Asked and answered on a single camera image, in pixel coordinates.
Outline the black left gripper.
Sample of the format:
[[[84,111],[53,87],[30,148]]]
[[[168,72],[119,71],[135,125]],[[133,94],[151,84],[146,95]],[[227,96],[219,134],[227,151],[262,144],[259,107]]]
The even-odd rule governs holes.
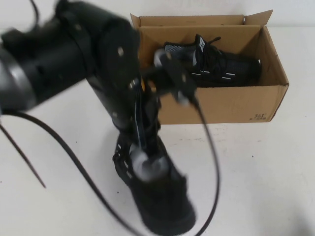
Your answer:
[[[128,158],[132,144],[138,145],[137,135],[145,135],[145,153],[149,159],[161,155],[158,131],[160,101],[145,81],[144,74],[93,75],[93,90],[119,130],[117,153]]]

